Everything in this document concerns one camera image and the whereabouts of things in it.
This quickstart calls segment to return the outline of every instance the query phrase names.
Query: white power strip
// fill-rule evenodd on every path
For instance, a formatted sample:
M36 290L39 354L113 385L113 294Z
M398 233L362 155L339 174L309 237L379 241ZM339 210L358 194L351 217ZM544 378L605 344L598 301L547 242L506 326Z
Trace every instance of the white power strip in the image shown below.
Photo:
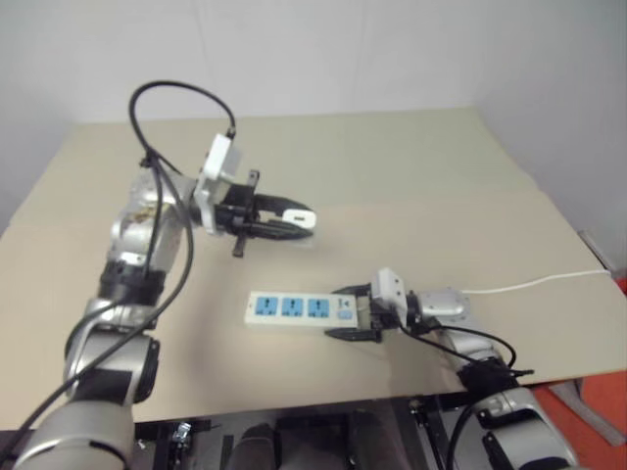
M244 322L250 326L304 329L357 328L354 296L251 292Z

